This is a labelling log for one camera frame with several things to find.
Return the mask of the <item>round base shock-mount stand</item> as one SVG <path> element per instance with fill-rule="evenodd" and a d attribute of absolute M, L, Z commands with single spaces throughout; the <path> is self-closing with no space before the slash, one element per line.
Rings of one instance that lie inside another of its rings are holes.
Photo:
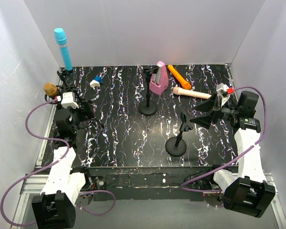
<path fill-rule="evenodd" d="M 159 67 L 155 66 L 150 69 L 144 68 L 145 81 L 147 83 L 146 99 L 139 103 L 139 112 L 145 116 L 152 116 L 157 111 L 157 104 L 151 100 L 150 82 L 153 74 L 158 72 Z"/>

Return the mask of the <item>black tripod stand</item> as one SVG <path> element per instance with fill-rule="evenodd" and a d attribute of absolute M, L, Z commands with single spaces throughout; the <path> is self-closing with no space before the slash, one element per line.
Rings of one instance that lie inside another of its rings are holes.
<path fill-rule="evenodd" d="M 78 125 L 83 122 L 80 120 L 80 114 L 81 114 L 81 110 L 80 110 L 80 101 L 81 100 L 86 100 L 84 98 L 81 98 L 77 92 L 77 88 L 75 87 L 75 85 L 70 84 L 68 87 L 64 87 L 64 86 L 58 86 L 58 89 L 60 91 L 60 95 L 62 95 L 65 92 L 73 92 L 75 94 L 75 102 L 78 104 L 79 108 L 78 109 L 72 109 L 70 107 L 68 107 L 67 109 L 64 109 L 61 105 L 60 102 L 57 101 L 56 98 L 50 98 L 49 96 L 47 96 L 45 94 L 45 101 L 47 102 L 52 102 L 53 105 L 56 105 L 56 125 L 59 126 L 63 121 L 68 121 L 68 124 L 71 124 L 74 127 L 78 127 Z M 99 120 L 97 120 L 96 118 L 94 118 L 93 120 L 95 120 L 96 122 L 98 122 L 100 124 L 100 126 L 102 128 L 104 128 L 104 124 L 102 124 Z"/>
<path fill-rule="evenodd" d="M 69 86 L 66 82 L 66 77 L 68 77 L 72 74 L 73 74 L 73 70 L 66 70 L 65 68 L 63 68 L 61 71 L 57 71 L 57 75 L 58 75 L 59 79 L 63 82 L 63 85 L 65 87 Z"/>

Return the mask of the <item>beige microphone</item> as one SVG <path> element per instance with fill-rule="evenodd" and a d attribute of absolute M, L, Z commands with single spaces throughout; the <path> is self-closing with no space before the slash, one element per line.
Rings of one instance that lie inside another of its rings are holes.
<path fill-rule="evenodd" d="M 191 91 L 191 90 L 186 90 L 186 89 L 183 89 L 181 87 L 174 87 L 173 88 L 173 94 L 184 95 L 184 96 L 189 96 L 189 97 L 196 97 L 196 98 L 201 98 L 201 99 L 209 99 L 211 97 L 211 95 L 209 95 L 209 94 Z"/>

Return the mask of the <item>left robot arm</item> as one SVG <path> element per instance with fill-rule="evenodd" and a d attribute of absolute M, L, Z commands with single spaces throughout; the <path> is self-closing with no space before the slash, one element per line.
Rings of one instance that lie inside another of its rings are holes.
<path fill-rule="evenodd" d="M 31 203 L 40 229 L 71 229 L 75 224 L 78 195 L 92 185 L 87 169 L 72 167 L 77 149 L 76 131 L 84 118 L 76 103 L 63 102 L 56 111 L 55 165 L 41 193 L 34 196 Z"/>

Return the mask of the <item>gold microphone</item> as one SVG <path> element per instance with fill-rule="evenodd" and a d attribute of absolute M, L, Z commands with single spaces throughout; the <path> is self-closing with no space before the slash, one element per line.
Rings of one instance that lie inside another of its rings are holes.
<path fill-rule="evenodd" d="M 47 96 L 50 98 L 55 98 L 56 96 L 60 95 L 60 91 L 58 89 L 58 86 L 52 84 L 52 83 L 46 83 L 43 86 L 44 92 Z"/>

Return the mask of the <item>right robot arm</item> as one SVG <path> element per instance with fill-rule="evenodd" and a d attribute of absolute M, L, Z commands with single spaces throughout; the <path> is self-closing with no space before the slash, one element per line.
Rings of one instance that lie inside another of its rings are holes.
<path fill-rule="evenodd" d="M 191 122 L 208 129 L 219 119 L 230 121 L 237 146 L 238 176 L 225 166 L 213 169 L 212 181 L 223 192 L 225 209 L 260 218 L 275 197 L 275 187 L 268 184 L 263 172 L 260 146 L 266 129 L 254 117 L 255 107 L 261 94 L 242 91 L 236 106 L 226 106 L 222 101 L 229 92 L 216 93 L 197 105 L 195 109 L 203 115 Z"/>

